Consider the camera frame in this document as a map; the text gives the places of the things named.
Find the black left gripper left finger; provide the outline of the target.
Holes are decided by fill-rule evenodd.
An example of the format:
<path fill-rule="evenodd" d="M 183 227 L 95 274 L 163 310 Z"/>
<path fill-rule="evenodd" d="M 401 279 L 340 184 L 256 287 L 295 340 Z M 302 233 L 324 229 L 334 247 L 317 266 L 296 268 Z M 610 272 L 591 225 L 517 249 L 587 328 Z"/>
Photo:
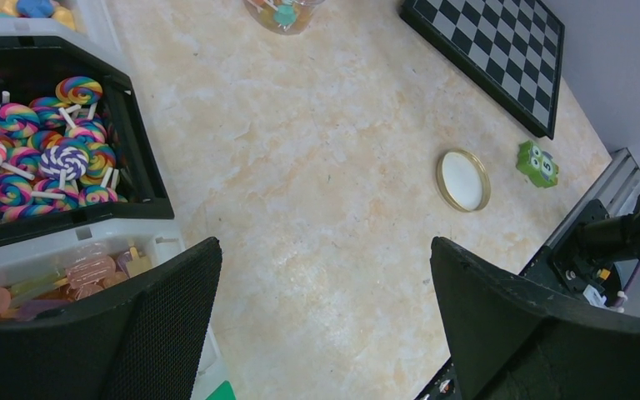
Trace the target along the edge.
<path fill-rule="evenodd" d="M 0 399 L 188 399 L 223 263 L 215 237 L 27 322 L 0 322 Z"/>

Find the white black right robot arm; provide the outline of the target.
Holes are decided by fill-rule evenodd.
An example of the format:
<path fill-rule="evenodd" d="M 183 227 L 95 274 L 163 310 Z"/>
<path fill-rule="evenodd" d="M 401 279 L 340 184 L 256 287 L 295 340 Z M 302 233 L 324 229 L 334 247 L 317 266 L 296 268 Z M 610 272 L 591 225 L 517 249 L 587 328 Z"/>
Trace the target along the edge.
<path fill-rule="evenodd" d="M 594 262 L 640 262 L 640 194 L 631 213 L 585 224 L 576 231 L 576 239 Z"/>

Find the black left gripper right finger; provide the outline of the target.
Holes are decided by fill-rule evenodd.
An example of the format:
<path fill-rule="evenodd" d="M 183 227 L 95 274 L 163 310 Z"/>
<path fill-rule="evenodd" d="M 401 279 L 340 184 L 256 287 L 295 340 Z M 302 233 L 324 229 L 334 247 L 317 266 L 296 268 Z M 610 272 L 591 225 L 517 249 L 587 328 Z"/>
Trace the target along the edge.
<path fill-rule="evenodd" d="M 435 237 L 432 281 L 465 399 L 640 399 L 640 317 L 594 307 Z"/>

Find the clear glass jar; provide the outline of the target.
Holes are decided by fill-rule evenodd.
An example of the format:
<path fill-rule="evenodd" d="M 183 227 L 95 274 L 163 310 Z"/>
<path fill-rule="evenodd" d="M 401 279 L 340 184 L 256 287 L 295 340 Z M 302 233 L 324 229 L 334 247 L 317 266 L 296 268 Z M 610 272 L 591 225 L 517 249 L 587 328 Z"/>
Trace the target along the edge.
<path fill-rule="evenodd" d="M 242 4 L 264 28 L 282 35 L 305 31 L 324 0 L 244 0 Z"/>

